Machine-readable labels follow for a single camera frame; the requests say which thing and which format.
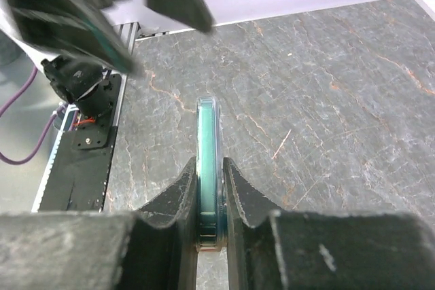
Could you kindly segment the black smartphone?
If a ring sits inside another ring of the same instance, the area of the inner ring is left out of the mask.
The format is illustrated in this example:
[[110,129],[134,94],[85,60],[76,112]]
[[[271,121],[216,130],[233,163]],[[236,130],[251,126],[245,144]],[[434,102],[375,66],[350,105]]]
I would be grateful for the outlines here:
[[198,249],[225,246],[226,204],[221,153],[220,107],[213,96],[196,104],[196,180],[198,185]]

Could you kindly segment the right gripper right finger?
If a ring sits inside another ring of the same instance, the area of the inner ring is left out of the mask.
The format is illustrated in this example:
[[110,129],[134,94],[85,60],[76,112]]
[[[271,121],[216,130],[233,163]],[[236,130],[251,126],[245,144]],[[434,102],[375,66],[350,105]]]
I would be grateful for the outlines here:
[[433,289],[434,233],[408,213],[285,211],[223,161],[231,289]]

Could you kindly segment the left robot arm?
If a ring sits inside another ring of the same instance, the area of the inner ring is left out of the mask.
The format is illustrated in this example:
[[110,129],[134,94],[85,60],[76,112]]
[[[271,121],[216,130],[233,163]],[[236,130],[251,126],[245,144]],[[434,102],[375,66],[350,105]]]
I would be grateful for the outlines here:
[[24,43],[55,54],[41,62],[51,87],[89,117],[111,107],[105,69],[132,73],[135,62],[103,10],[119,0],[1,0],[1,63]]

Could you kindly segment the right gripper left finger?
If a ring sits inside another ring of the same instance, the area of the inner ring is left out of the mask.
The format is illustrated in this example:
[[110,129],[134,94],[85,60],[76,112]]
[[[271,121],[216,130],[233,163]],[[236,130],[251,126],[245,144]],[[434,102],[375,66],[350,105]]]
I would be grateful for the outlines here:
[[137,211],[1,216],[2,289],[194,289],[196,175]]

